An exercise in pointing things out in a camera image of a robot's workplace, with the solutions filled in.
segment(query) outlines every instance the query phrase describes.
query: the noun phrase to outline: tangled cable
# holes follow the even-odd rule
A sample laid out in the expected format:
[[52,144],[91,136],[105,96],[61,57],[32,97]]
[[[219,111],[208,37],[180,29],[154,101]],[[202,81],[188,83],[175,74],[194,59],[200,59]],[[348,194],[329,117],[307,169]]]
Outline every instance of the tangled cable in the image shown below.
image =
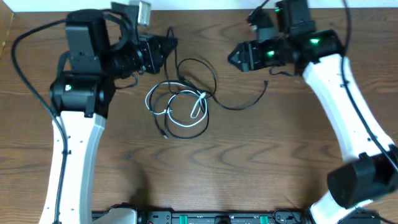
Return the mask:
[[[166,37],[169,37],[170,34],[172,35],[172,37],[174,37],[174,31],[173,29],[170,27],[167,31],[167,35]],[[249,106],[245,106],[242,108],[232,108],[229,106],[225,106],[222,103],[220,103],[216,96],[215,93],[217,91],[217,80],[216,80],[216,75],[214,73],[214,71],[210,68],[209,65],[207,65],[205,62],[195,59],[195,58],[186,58],[184,60],[182,60],[181,62],[178,63],[177,60],[177,48],[175,48],[174,50],[174,54],[175,54],[175,68],[177,71],[177,78],[178,80],[170,80],[169,79],[169,73],[167,71],[167,58],[164,59],[164,70],[165,70],[165,76],[166,76],[166,81],[160,82],[158,84],[156,84],[147,94],[147,96],[145,97],[145,105],[147,107],[147,109],[152,113],[152,117],[155,121],[155,125],[157,127],[157,129],[159,130],[159,132],[161,133],[161,135],[163,135],[164,138],[169,138],[169,136],[167,135],[166,131],[173,137],[178,138],[178,139],[193,139],[196,138],[198,136],[200,136],[201,134],[203,134],[208,126],[209,126],[209,120],[210,120],[210,115],[209,115],[209,110],[208,110],[208,102],[207,99],[212,98],[218,105],[220,105],[222,108],[226,109],[226,110],[233,110],[233,111],[240,111],[240,110],[246,110],[249,109],[250,107],[254,106],[260,99],[261,97],[264,95],[264,93],[267,90],[267,86],[268,86],[268,81],[264,81],[264,89],[262,91],[262,93],[260,94],[260,96],[253,102],[251,103]],[[187,80],[183,75],[181,75],[180,73],[180,67],[182,65],[182,63],[186,62],[186,61],[194,61],[194,62],[198,62],[202,65],[204,65],[212,74],[213,79],[214,79],[214,89],[213,91],[209,91],[209,90],[202,90],[198,87],[196,87],[192,82],[190,82],[189,80]],[[154,93],[158,90],[158,88],[162,85],[167,85],[169,88],[168,92],[165,92],[163,94],[161,94],[160,96],[158,96],[153,102],[153,95]],[[182,90],[172,90],[171,86],[177,86],[179,88],[183,88]],[[158,102],[161,98],[167,96],[167,95],[171,95],[171,97],[168,100],[167,103],[167,107],[166,109],[164,109],[163,111],[157,111],[157,105]],[[182,123],[178,120],[176,120],[173,117],[173,109],[172,109],[172,102],[174,99],[176,99],[179,95],[185,95],[185,96],[190,96],[194,99],[196,99],[195,104],[193,105],[193,108],[191,110],[190,113],[190,118],[193,120],[192,123],[190,124],[185,124]],[[166,131],[164,131],[159,124],[158,121],[158,116],[162,116],[164,115],[164,128]],[[203,121],[206,121],[206,126],[197,134],[193,135],[193,136],[189,136],[189,137],[185,137],[185,136],[179,136],[174,134],[169,127],[169,121],[173,122],[174,124],[183,127],[183,128],[192,128],[198,124],[200,124]]]

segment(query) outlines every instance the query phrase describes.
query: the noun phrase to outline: white cable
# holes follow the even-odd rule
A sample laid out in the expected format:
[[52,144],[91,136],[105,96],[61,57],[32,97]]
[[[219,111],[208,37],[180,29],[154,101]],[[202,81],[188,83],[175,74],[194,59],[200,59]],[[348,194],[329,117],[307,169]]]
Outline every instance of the white cable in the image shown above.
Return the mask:
[[145,105],[147,107],[147,109],[153,113],[154,115],[158,116],[158,115],[162,115],[162,114],[167,114],[167,116],[169,116],[170,120],[177,124],[180,127],[183,128],[191,128],[194,127],[195,125],[199,124],[200,122],[202,122],[206,116],[207,116],[207,100],[206,100],[206,92],[201,93],[200,91],[193,91],[193,90],[182,90],[182,91],[178,91],[178,93],[190,93],[192,96],[197,97],[198,99],[196,100],[195,104],[193,105],[193,108],[191,110],[190,113],[190,117],[191,119],[196,119],[199,117],[200,111],[201,111],[201,107],[202,107],[202,101],[204,101],[205,104],[205,110],[203,112],[203,116],[196,122],[194,122],[193,124],[182,124],[179,123],[178,121],[176,121],[173,116],[172,116],[172,110],[171,110],[171,102],[172,100],[178,95],[178,94],[174,94],[172,97],[170,97],[169,102],[168,102],[168,106],[169,109],[163,110],[163,112],[156,112],[156,111],[151,111],[149,109],[149,105],[148,105],[148,97],[150,94],[152,94],[152,92],[159,86],[159,85],[179,85],[179,86],[183,86],[186,88],[191,88],[190,86],[184,85],[182,83],[178,83],[178,82],[164,82],[164,83],[158,83],[156,84],[147,94],[147,96],[145,97]]

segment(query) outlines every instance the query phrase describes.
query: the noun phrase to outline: white background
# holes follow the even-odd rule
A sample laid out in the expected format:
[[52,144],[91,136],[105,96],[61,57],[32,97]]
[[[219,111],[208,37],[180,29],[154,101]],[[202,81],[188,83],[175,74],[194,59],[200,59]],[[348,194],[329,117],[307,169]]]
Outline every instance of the white background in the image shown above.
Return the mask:
[[[113,0],[128,4],[129,0]],[[146,0],[152,10],[199,9],[252,9],[263,0]],[[268,8],[277,0],[270,0]],[[350,7],[398,7],[398,0],[347,0]],[[105,9],[110,0],[4,0],[14,12],[74,11],[79,9]],[[341,0],[308,0],[312,8],[342,7]]]

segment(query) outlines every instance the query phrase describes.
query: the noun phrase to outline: wooden table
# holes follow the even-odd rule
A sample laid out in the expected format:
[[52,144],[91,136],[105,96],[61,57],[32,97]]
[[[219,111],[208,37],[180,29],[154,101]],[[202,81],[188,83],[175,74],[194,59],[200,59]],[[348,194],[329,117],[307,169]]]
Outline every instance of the wooden table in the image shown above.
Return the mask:
[[[272,77],[266,69],[241,73],[226,61],[238,42],[255,38],[245,22],[248,13],[152,13],[150,33],[165,35],[168,26],[174,26],[179,59],[205,58],[215,67],[218,98],[224,104],[245,105],[260,94],[263,80],[270,85],[250,110],[226,111],[210,101],[208,131],[188,141],[164,139],[144,106],[146,93],[164,80],[163,72],[145,74],[136,88],[117,92],[98,149],[94,210],[120,202],[175,210],[305,208],[326,192],[327,173],[343,163],[335,134],[312,90],[300,77]],[[51,120],[14,71],[11,44],[18,35],[65,15],[16,14],[0,61],[1,223],[38,222],[52,158]],[[343,10],[317,9],[312,15],[318,29],[334,29],[343,39]],[[398,11],[353,9],[352,16],[349,57],[356,80],[376,119],[397,139]],[[117,40],[118,28],[110,25],[110,29]],[[58,57],[66,50],[62,26],[33,35],[18,48],[23,71],[46,98]],[[283,69],[292,71],[292,67]],[[182,70],[211,86],[211,75],[201,65],[189,62]],[[397,206],[395,194],[370,208],[398,222]]]

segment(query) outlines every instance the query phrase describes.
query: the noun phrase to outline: white wall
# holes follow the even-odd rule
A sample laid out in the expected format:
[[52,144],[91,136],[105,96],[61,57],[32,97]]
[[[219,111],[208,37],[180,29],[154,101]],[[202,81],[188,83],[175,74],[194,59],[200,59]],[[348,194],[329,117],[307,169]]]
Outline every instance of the white wall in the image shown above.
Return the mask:
[[[129,0],[113,0],[128,4]],[[152,10],[252,9],[263,0],[146,0]],[[277,0],[270,0],[272,8]],[[398,7],[398,0],[347,0],[350,7]],[[74,11],[110,7],[110,0],[4,0],[14,12]],[[342,7],[341,0],[308,0],[310,7]]]

